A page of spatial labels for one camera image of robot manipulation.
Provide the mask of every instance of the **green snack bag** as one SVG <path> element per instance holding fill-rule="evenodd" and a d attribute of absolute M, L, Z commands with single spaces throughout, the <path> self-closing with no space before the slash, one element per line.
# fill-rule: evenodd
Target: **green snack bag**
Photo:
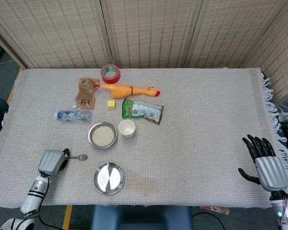
<path fill-rule="evenodd" d="M 125 98 L 122 106 L 122 118 L 143 117 L 146 120 L 160 124 L 163 106 L 132 101 Z"/>

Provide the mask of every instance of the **red tape roll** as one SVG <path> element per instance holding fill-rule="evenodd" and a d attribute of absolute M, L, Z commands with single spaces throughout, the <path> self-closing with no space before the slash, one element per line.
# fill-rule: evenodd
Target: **red tape roll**
<path fill-rule="evenodd" d="M 120 79 L 120 69 L 116 65 L 108 64 L 100 70 L 102 80 L 107 84 L 115 84 Z"/>

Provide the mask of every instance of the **beige folding screen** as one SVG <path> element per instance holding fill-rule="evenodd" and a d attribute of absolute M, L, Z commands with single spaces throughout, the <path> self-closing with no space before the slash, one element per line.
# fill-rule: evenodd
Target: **beige folding screen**
<path fill-rule="evenodd" d="M 120 68 L 183 66 L 202 0 L 101 3 L 112 54 Z"/>
<path fill-rule="evenodd" d="M 29 68 L 112 61 L 99 1 L 0 0 L 0 34 Z"/>
<path fill-rule="evenodd" d="M 254 47 L 242 65 L 261 67 L 270 77 L 274 101 L 282 103 L 288 97 L 288 4 Z"/>
<path fill-rule="evenodd" d="M 238 68 L 286 0 L 204 0 L 185 67 Z"/>

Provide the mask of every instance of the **metal bowl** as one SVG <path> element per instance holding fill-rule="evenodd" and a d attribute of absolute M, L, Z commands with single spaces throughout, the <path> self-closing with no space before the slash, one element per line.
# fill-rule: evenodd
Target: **metal bowl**
<path fill-rule="evenodd" d="M 94 174 L 94 186 L 102 194 L 117 193 L 123 187 L 124 182 L 124 170 L 113 162 L 103 163 Z"/>
<path fill-rule="evenodd" d="M 97 144 L 95 144 L 93 142 L 93 133 L 94 131 L 98 128 L 98 127 L 101 127 L 101 126 L 108 126 L 112 129 L 113 133 L 114 133 L 114 137 L 113 137 L 113 140 L 111 141 L 110 144 L 106 145 L 106 146 L 98 146 Z M 106 148 L 109 148 L 111 145 L 113 145 L 113 143 L 115 142 L 116 140 L 116 136 L 117 136 L 117 132 L 116 132 L 116 129 L 115 127 L 110 124 L 109 122 L 98 122 L 96 124 L 94 124 L 91 128 L 90 128 L 90 131 L 88 132 L 88 141 L 90 142 L 91 145 L 93 145 L 95 148 L 97 149 L 106 149 Z"/>

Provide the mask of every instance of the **spoon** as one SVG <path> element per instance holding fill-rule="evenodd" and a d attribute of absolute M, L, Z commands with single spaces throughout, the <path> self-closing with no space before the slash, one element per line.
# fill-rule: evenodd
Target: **spoon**
<path fill-rule="evenodd" d="M 80 161 L 85 161 L 87 159 L 87 155 L 81 154 L 81 155 L 79 155 L 77 157 L 67 156 L 67 157 L 63 157 L 63 159 L 78 159 Z"/>

